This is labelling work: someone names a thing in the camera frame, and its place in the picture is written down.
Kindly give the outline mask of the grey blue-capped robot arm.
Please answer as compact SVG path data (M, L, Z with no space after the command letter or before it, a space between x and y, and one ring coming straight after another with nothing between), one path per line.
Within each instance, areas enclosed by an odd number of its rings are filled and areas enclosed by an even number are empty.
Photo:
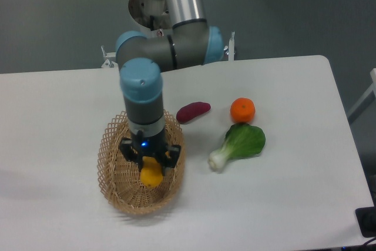
M216 62L224 55L221 32L207 24L202 0L166 0L166 8L171 34L148 38L129 31L115 47L131 132L121 140L120 151L139 169L145 157L154 158L160 173L176 166L181 151L165 138L162 72Z

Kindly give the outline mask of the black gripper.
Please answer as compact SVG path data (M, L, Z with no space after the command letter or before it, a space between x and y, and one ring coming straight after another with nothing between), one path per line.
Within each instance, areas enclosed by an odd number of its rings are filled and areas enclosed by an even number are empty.
M153 136L145 136L139 130L137 133L131 133L131 139L121 139L120 151L128 162L137 164L139 172L143 169L143 156L155 156L161 166L162 176L165 176L167 169L173 169L176 166L181 146L168 145L164 129Z

